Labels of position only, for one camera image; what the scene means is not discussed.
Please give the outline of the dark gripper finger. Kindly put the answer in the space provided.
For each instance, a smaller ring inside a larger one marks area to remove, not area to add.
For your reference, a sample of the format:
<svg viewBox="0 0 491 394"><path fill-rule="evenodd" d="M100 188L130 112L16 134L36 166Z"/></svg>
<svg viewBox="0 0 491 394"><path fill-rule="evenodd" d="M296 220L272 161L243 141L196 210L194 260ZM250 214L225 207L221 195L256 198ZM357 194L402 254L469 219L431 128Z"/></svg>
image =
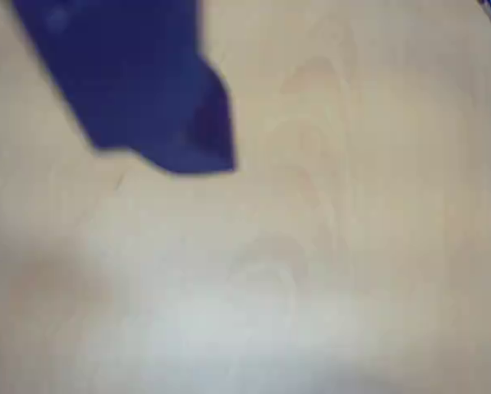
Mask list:
<svg viewBox="0 0 491 394"><path fill-rule="evenodd" d="M172 173L236 166L226 87L201 51L197 1L14 1L41 62L102 150Z"/></svg>

